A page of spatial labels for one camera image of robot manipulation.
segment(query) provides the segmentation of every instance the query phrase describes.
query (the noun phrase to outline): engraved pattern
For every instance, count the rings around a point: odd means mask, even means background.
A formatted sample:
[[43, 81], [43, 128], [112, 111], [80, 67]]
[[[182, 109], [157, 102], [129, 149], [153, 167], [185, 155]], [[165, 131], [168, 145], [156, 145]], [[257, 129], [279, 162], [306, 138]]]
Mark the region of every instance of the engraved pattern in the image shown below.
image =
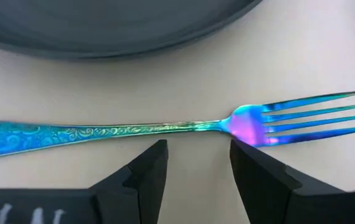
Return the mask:
[[217, 121], [118, 126], [56, 126], [0, 121], [0, 156], [97, 139], [216, 129]]

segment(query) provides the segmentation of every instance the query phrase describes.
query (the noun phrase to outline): fork head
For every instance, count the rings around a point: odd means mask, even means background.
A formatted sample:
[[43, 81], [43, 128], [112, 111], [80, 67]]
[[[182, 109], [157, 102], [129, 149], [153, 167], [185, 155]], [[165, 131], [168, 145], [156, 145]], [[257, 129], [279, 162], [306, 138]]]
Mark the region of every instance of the fork head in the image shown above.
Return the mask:
[[269, 115], [268, 112], [285, 110], [298, 106], [321, 103], [329, 100], [354, 96], [355, 91], [345, 93], [334, 93], [329, 95], [312, 96], [297, 100], [282, 101], [266, 105], [244, 105], [237, 108], [228, 118], [219, 122], [220, 129], [230, 133], [237, 139], [246, 142], [255, 147], [276, 146], [280, 144], [289, 144], [294, 142], [310, 141], [317, 139], [330, 138], [344, 134], [355, 133], [355, 128], [335, 129], [305, 134], [292, 134], [286, 136], [268, 136], [268, 133], [288, 131], [291, 129], [307, 128], [322, 124], [331, 124], [342, 121], [354, 120], [355, 116], [343, 118], [324, 119], [318, 121], [309, 121], [305, 123], [269, 125], [268, 123], [283, 121], [287, 119], [302, 118], [318, 114], [332, 113], [337, 111], [355, 109], [355, 105], [341, 106], [337, 108], [328, 108], [323, 110], [305, 111], [291, 114]]

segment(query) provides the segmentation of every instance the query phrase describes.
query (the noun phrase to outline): table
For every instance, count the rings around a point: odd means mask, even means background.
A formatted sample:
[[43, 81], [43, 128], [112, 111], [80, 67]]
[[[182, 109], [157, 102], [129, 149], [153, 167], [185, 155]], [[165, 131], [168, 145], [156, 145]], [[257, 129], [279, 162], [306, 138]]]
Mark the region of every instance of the table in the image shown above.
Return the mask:
[[[131, 60], [66, 62], [0, 50], [1, 120], [128, 124], [220, 119], [242, 104], [352, 90], [353, 0], [264, 0], [212, 37]], [[302, 109], [351, 104], [355, 97]], [[350, 114], [355, 111], [317, 118]], [[350, 126], [355, 121], [306, 131]], [[0, 187], [89, 187], [158, 139], [169, 143], [159, 223], [249, 222], [230, 167], [230, 137], [220, 133], [122, 138], [0, 157]], [[329, 184], [355, 190], [355, 134], [264, 151]]]

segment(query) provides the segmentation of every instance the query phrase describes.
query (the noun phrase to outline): black tool jaw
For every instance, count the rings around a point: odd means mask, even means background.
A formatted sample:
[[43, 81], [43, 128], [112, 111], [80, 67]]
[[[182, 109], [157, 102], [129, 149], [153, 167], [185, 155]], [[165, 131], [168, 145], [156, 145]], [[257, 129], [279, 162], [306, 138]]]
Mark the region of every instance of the black tool jaw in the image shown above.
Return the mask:
[[89, 189], [0, 189], [0, 224], [156, 224], [167, 163], [161, 140]]
[[253, 224], [355, 224], [355, 192], [346, 193], [240, 141], [230, 160]]

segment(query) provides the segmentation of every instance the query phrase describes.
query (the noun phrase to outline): iridescent fork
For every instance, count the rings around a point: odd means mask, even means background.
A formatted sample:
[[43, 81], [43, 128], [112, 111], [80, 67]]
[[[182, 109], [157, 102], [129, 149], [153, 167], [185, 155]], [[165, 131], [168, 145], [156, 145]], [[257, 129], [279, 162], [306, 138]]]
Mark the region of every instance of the iridescent fork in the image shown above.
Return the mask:
[[355, 116], [294, 124], [269, 125], [269, 123], [351, 110], [355, 109], [355, 105], [290, 114], [270, 115], [267, 113], [354, 95], [355, 91], [352, 91], [282, 101], [266, 105], [244, 105], [237, 108], [228, 118], [215, 121], [109, 126], [59, 126], [0, 121], [0, 156], [106, 138], [186, 131], [221, 131], [229, 133], [237, 139], [255, 147], [276, 146], [280, 144], [330, 138], [355, 133], [355, 128], [285, 136], [269, 136], [268, 133], [350, 121], [354, 120]]

